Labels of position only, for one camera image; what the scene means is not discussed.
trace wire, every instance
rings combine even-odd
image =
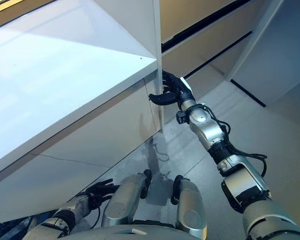
[[[219,125],[219,127],[223,131],[223,133],[224,133],[224,142],[227,145],[227,149],[230,151],[230,153],[234,154],[234,155],[240,155],[240,156],[260,160],[263,163],[263,170],[262,170],[262,173],[261,173],[261,177],[264,177],[266,175],[266,172],[267,172],[267,163],[266,163],[267,156],[263,155],[263,154],[259,154],[259,153],[246,153],[244,151],[240,151],[237,148],[235,148],[235,146],[233,146],[232,143],[229,140],[229,134],[231,132],[230,124],[225,122],[225,121],[221,121],[221,120],[217,119],[214,112],[208,106],[204,105],[204,110],[211,116],[212,120],[215,120],[217,122],[217,124]]]
[[[99,219],[100,219],[100,214],[101,214],[101,211],[100,211],[100,207],[98,206],[98,211],[99,211],[99,213],[98,213],[98,217],[97,217],[97,219],[96,219],[96,221],[95,221],[95,223],[93,224],[93,226],[92,227],[90,227],[90,229],[93,229],[96,225],[97,225],[97,223],[98,223],[98,221],[99,221]]]

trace black gap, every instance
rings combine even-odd
[[[254,224],[252,224],[252,226],[251,226],[250,229],[249,229],[248,235],[249,235],[249,233],[251,232],[251,230],[252,230],[255,226],[257,226],[259,223],[262,223],[262,222],[265,222],[265,221],[266,221],[266,219],[265,219],[265,218],[262,218],[262,219],[256,221]]]
[[[260,104],[262,107],[266,107],[262,101],[260,101],[258,98],[256,98],[251,92],[249,92],[247,89],[245,89],[243,86],[241,86],[239,83],[237,83],[235,80],[231,79],[230,81],[233,83],[236,87],[238,87],[241,91],[243,91],[245,94],[247,94],[250,98],[255,100],[258,104]]]
[[[184,79],[189,78],[191,75],[195,74],[200,69],[202,69],[205,66],[207,66],[208,64],[210,64],[213,60],[215,60],[216,58],[220,57],[226,51],[228,51],[229,49],[233,48],[235,45],[237,45],[238,43],[240,43],[242,40],[244,40],[245,38],[247,38],[251,34],[252,34],[252,31],[249,31],[247,34],[245,34],[242,37],[240,37],[238,40],[236,40],[235,42],[233,42],[232,44],[230,44],[229,46],[227,46],[225,49],[223,49],[222,51],[220,51],[219,53],[217,53],[216,55],[214,55],[213,57],[211,57],[210,59],[208,59],[207,61],[205,61],[203,64],[201,64],[200,66],[198,66],[197,68],[195,68],[194,70],[192,70],[191,72],[189,72],[187,75],[184,76]]]
[[[290,221],[288,221],[288,220],[286,220],[286,219],[283,219],[283,218],[281,218],[281,221],[290,223]]]
[[[218,11],[212,13],[211,15],[205,17],[204,19],[196,22],[192,26],[186,28],[185,30],[179,32],[172,39],[169,41],[161,44],[161,52],[164,53],[168,49],[174,47],[175,45],[179,44],[183,40],[187,39],[191,35],[197,33],[198,31],[204,29],[205,27],[209,26],[213,22],[219,20],[220,18],[226,16],[227,14],[231,13],[232,11],[240,8],[244,4],[250,2],[252,0],[236,0],[227,6],[219,9]]]

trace black joint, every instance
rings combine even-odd
[[[208,150],[208,153],[213,158],[215,164],[219,164],[222,160],[230,157],[232,154],[228,150],[228,145],[225,143],[225,141],[218,141],[215,144],[213,144],[210,149]]]
[[[178,111],[175,115],[178,124],[189,124],[190,115],[196,109],[205,109],[205,106],[199,103],[188,107],[186,111]]]
[[[184,179],[183,176],[178,175],[175,177],[174,182],[173,182],[173,191],[172,191],[172,195],[171,195],[171,203],[173,205],[177,205],[179,202],[179,198],[180,198],[180,183],[181,180]]]
[[[148,191],[149,191],[149,186],[150,186],[151,179],[152,179],[152,173],[151,173],[150,169],[144,170],[143,174],[146,176],[146,179],[145,179],[145,184],[140,193],[141,199],[145,199],[147,197]]]
[[[75,214],[70,210],[61,210],[58,211],[55,215],[53,215],[53,218],[59,218],[66,222],[66,224],[69,226],[69,231],[71,232],[72,229],[74,229],[76,225],[76,217]]]
[[[243,211],[251,204],[269,199],[269,190],[260,191],[257,186],[251,187],[237,196]]]
[[[176,121],[178,122],[178,124],[184,124],[184,123],[188,123],[187,122],[187,115],[184,111],[178,111],[175,115],[176,117]]]
[[[133,225],[155,225],[155,226],[161,226],[161,227],[168,227],[174,229],[175,226],[169,223],[163,223],[160,221],[154,221],[154,220],[133,220]]]
[[[228,202],[229,202],[230,206],[233,208],[233,210],[235,210],[236,212],[238,212],[240,214],[243,214],[244,213],[243,208],[236,201],[235,197],[232,195],[229,188],[227,187],[225,181],[223,181],[221,183],[221,188],[222,188],[222,191],[223,191],[224,195],[228,199]]]

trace robotic hand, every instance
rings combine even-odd
[[[157,105],[177,103],[179,124],[187,123],[198,136],[203,147],[213,158],[224,177],[221,188],[231,207],[243,214],[247,240],[300,240],[300,228],[278,204],[271,199],[270,189],[262,178],[267,170],[262,154],[249,154],[236,149],[229,140],[230,125],[217,119],[213,111],[197,104],[183,78],[162,71],[163,94],[149,95]],[[263,162],[262,174],[246,157]]]

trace gray tile floor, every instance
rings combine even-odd
[[[260,107],[229,82],[223,81],[198,102],[202,101],[219,119],[229,122],[232,127],[230,140],[238,149],[268,155],[265,180],[274,199],[300,224],[300,126]],[[259,162],[253,159],[251,162],[261,171]],[[153,178],[148,196],[140,200],[134,219],[174,224],[177,207],[170,203],[170,195],[174,178],[183,175],[201,192],[208,239],[245,239],[242,215],[230,207],[221,189],[223,178],[188,125],[178,125],[172,119],[165,126],[165,136],[157,133],[97,181],[113,178],[119,184],[129,175],[145,169],[152,171]],[[87,216],[82,225],[93,224],[97,212]]]

